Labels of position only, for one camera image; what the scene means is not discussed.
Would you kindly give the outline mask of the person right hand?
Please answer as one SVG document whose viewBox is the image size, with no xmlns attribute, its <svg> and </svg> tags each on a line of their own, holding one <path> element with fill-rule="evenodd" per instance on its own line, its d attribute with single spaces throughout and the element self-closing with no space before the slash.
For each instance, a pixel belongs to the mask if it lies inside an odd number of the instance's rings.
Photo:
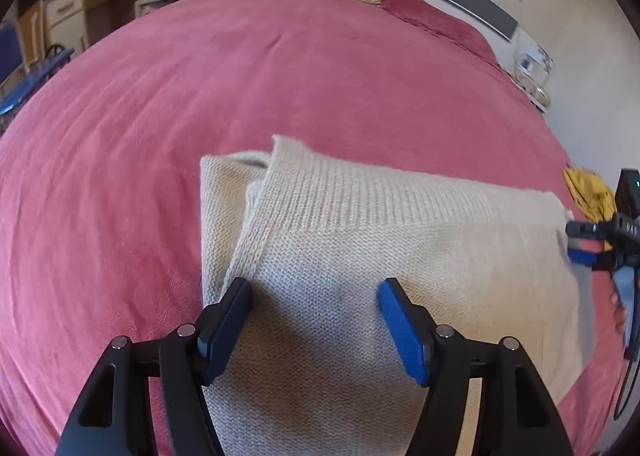
<svg viewBox="0 0 640 456">
<path fill-rule="evenodd" d="M 616 290 L 612 291 L 610 302 L 612 306 L 614 306 L 613 319 L 615 323 L 615 330 L 620 335 L 623 335 L 626 329 L 627 310 L 626 307 L 620 303 L 620 296 Z"/>
</svg>

